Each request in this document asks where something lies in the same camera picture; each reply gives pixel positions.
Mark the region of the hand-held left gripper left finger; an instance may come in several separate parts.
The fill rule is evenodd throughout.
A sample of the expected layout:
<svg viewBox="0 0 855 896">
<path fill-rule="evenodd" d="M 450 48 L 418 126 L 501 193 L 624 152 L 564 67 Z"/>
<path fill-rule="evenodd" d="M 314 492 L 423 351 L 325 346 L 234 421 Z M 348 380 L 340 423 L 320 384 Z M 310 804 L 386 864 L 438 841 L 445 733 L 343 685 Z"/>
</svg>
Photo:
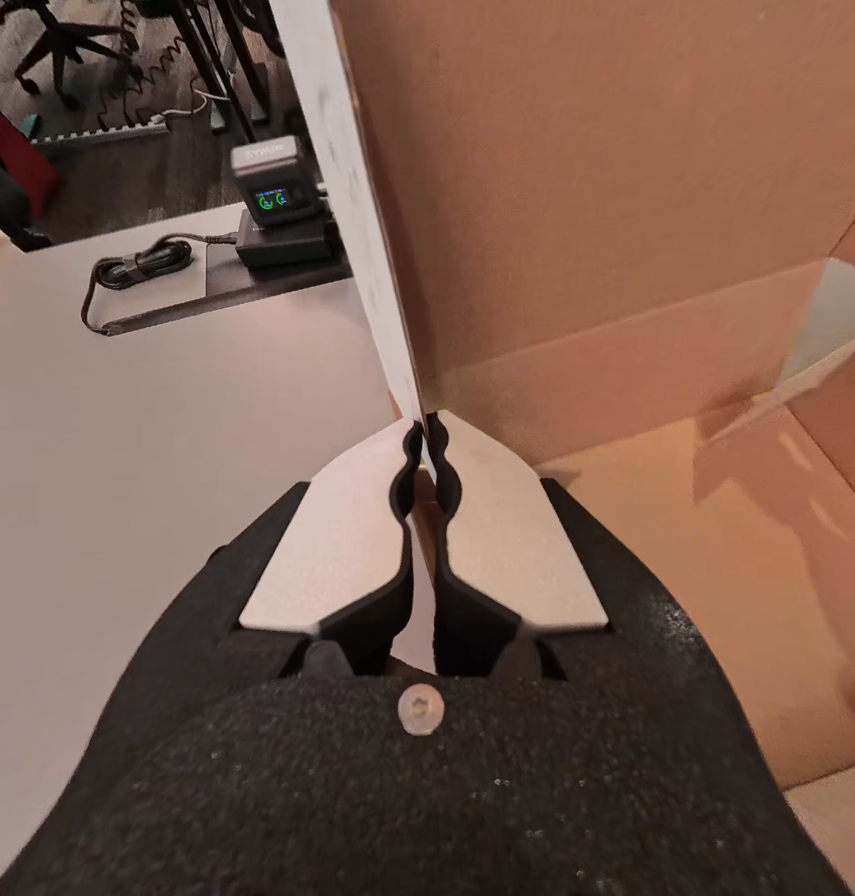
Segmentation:
<svg viewBox="0 0 855 896">
<path fill-rule="evenodd" d="M 331 642 L 354 674 L 386 672 L 414 605 L 408 517 L 422 445 L 421 423 L 399 420 L 305 484 L 239 614 L 240 630 Z"/>
</svg>

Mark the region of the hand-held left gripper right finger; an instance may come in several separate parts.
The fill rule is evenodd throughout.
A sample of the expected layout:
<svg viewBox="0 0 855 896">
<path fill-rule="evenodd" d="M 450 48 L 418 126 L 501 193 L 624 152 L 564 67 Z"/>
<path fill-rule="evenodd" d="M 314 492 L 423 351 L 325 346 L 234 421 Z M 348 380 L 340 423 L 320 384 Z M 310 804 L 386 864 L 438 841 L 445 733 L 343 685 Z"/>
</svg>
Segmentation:
<svg viewBox="0 0 855 896">
<path fill-rule="evenodd" d="M 487 677 L 520 638 L 605 630 L 608 614 L 541 477 L 449 410 L 426 421 L 441 513 L 433 577 L 438 673 Z"/>
</svg>

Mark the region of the cardboard box with white lid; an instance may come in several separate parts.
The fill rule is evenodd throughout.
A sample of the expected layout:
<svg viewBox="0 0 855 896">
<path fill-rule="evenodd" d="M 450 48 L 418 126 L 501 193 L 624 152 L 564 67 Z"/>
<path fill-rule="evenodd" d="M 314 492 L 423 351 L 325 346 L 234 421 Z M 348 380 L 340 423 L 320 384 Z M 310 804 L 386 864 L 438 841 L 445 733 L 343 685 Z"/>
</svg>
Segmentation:
<svg viewBox="0 0 855 896">
<path fill-rule="evenodd" d="M 399 409 L 557 477 L 781 785 L 855 766 L 855 2 L 271 2 Z"/>
</svg>

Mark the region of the grey desk mat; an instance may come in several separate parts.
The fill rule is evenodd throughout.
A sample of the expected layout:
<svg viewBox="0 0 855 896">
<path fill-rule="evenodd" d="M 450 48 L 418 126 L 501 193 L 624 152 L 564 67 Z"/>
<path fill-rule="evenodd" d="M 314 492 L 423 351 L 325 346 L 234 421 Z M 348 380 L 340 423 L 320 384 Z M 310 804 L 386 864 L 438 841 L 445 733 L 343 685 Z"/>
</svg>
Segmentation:
<svg viewBox="0 0 855 896">
<path fill-rule="evenodd" d="M 343 252 L 326 259 L 250 269 L 233 247 L 209 245 L 202 297 L 103 322 L 97 329 L 102 335 L 116 337 L 351 277 L 352 268 Z"/>
</svg>

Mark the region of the black charging dock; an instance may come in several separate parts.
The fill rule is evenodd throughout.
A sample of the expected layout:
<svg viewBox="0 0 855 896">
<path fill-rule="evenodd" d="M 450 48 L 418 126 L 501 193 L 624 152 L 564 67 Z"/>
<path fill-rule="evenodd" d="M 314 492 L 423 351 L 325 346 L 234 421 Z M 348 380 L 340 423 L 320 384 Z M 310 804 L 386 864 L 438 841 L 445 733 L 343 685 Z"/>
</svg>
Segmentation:
<svg viewBox="0 0 855 896">
<path fill-rule="evenodd" d="M 265 227 L 245 209 L 236 232 L 235 250 L 239 261 L 250 270 L 328 264 L 345 255 L 340 232 L 327 210 Z"/>
</svg>

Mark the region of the grey power bank with display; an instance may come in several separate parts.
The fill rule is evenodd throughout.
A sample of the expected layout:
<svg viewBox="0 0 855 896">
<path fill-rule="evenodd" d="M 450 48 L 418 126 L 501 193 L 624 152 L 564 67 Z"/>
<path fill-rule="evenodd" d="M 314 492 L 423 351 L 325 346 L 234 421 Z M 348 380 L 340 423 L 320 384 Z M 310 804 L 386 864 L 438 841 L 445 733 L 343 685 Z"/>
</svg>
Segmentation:
<svg viewBox="0 0 855 896">
<path fill-rule="evenodd" d="M 313 166 L 295 135 L 238 145 L 230 153 L 230 167 L 247 209 L 261 228 L 323 213 Z"/>
</svg>

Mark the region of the grey power strip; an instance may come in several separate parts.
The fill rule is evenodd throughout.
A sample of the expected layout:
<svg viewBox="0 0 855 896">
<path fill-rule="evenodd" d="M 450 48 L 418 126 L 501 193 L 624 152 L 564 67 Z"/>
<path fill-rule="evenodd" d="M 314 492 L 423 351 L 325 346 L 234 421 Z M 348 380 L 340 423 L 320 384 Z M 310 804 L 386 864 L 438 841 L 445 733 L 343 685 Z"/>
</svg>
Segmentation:
<svg viewBox="0 0 855 896">
<path fill-rule="evenodd" d="M 41 151 L 61 151 L 75 148 L 84 149 L 117 141 L 168 136 L 169 132 L 170 129 L 166 122 L 157 120 L 146 125 L 135 124 L 37 137 L 30 139 L 30 144 Z"/>
</svg>

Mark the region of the red cloth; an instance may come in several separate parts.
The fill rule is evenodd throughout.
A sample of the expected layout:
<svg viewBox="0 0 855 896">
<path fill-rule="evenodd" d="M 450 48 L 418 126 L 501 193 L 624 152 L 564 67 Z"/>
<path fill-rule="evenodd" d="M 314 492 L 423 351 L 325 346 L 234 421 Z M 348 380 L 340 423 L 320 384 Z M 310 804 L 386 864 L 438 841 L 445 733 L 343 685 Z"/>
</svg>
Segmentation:
<svg viewBox="0 0 855 896">
<path fill-rule="evenodd" d="M 61 176 L 54 165 L 31 145 L 1 111 L 0 168 L 29 197 L 32 218 L 44 218 L 61 184 Z"/>
</svg>

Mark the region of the black office chair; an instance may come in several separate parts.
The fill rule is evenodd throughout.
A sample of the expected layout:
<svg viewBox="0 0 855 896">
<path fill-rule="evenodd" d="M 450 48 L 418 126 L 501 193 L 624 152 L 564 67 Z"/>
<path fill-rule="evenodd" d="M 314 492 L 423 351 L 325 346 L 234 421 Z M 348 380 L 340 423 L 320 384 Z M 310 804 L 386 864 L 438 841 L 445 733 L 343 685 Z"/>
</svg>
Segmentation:
<svg viewBox="0 0 855 896">
<path fill-rule="evenodd" d="M 10 14 L 18 12 L 33 12 L 43 26 L 41 37 L 13 72 L 20 87 L 30 96 L 38 96 L 41 92 L 39 85 L 28 77 L 30 69 L 50 58 L 56 95 L 66 109 L 79 109 L 79 101 L 64 88 L 63 76 L 67 60 L 84 63 L 83 50 L 113 60 L 130 77 L 137 81 L 141 79 L 142 69 L 133 59 L 139 45 L 133 35 L 120 27 L 61 21 L 52 13 L 49 1 L 0 2 L 0 26 L 5 24 Z"/>
</svg>

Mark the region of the black desk leg frame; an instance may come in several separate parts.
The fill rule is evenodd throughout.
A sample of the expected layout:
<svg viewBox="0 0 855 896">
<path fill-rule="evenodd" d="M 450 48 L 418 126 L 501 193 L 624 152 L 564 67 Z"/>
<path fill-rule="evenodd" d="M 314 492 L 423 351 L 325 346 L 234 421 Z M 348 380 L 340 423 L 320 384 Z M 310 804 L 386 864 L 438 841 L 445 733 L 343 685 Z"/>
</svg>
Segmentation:
<svg viewBox="0 0 855 896">
<path fill-rule="evenodd" d="M 235 129 L 243 142 L 255 142 L 258 130 L 271 122 L 271 96 L 267 68 L 254 61 L 246 40 L 247 32 L 261 33 L 249 2 L 205 2 L 220 22 L 225 49 L 217 48 L 218 30 L 209 26 L 200 2 L 166 1 L 164 6 L 204 84 L 210 129 L 217 135 Z"/>
</svg>

